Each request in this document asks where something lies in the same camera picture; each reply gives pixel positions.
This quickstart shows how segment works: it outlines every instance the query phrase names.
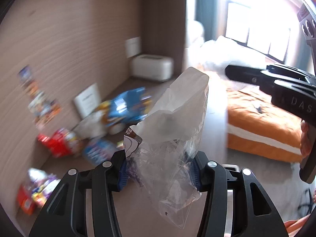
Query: bed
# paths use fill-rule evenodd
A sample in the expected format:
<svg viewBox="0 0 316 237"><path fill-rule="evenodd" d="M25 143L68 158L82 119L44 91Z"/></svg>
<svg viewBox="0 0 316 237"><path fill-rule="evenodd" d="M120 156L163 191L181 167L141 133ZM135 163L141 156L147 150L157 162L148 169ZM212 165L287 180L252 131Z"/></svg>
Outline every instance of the bed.
<svg viewBox="0 0 316 237"><path fill-rule="evenodd" d="M271 97L258 87L228 81L223 73L228 64L264 69L265 56L224 37L201 42L203 26L187 25L184 68L216 72L227 86L227 147L273 160L300 162L301 119L272 105Z"/></svg>

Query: crumpled plastic wrapper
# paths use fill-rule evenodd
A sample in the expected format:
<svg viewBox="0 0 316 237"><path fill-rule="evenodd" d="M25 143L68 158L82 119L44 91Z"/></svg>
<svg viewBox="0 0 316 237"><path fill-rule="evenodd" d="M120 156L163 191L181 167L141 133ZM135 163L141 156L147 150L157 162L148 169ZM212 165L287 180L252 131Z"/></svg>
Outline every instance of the crumpled plastic wrapper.
<svg viewBox="0 0 316 237"><path fill-rule="evenodd" d="M130 177L146 189L159 214L179 228L201 196L190 178L190 165L202 135L208 80L188 68L124 137Z"/></svg>

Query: window pane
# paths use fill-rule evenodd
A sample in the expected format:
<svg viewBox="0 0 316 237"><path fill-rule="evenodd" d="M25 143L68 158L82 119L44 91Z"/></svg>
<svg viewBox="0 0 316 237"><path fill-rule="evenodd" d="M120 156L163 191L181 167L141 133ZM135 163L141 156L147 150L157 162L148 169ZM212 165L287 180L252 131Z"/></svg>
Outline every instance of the window pane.
<svg viewBox="0 0 316 237"><path fill-rule="evenodd" d="M249 30L250 9L237 3L228 3L226 37L246 42Z"/></svg>
<svg viewBox="0 0 316 237"><path fill-rule="evenodd" d="M266 25L261 25L259 22L250 28L247 46L259 52L267 54L271 43L270 28Z"/></svg>
<svg viewBox="0 0 316 237"><path fill-rule="evenodd" d="M280 61L285 58L286 49L290 38L289 29L279 29L272 37L269 54Z"/></svg>

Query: hand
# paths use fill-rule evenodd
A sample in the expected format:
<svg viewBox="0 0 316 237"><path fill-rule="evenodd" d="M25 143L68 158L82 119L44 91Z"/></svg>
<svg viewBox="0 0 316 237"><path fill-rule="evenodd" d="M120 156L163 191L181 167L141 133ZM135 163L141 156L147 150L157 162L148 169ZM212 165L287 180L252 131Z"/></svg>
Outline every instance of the hand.
<svg viewBox="0 0 316 237"><path fill-rule="evenodd" d="M307 131L309 129L309 124L307 122L305 122L304 120L302 120L302 122L301 122L301 129L302 129L302 134L301 134L300 149L301 149L301 154L305 158L311 153L311 151L312 151L312 144L309 141L309 138L307 136Z"/></svg>

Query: red snack package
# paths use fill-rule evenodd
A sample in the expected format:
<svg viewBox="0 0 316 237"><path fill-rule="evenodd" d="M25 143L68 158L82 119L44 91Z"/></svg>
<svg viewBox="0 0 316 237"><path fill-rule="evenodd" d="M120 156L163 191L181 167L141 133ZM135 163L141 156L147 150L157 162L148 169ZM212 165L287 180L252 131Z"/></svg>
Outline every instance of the red snack package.
<svg viewBox="0 0 316 237"><path fill-rule="evenodd" d="M27 191L22 185L18 190L17 200L24 213L28 215L33 214L36 203L27 195Z"/></svg>
<svg viewBox="0 0 316 237"><path fill-rule="evenodd" d="M80 154L82 150L82 142L75 135L65 128L57 130L50 138L46 135L39 134L37 139L49 148L55 158L63 157L71 154Z"/></svg>

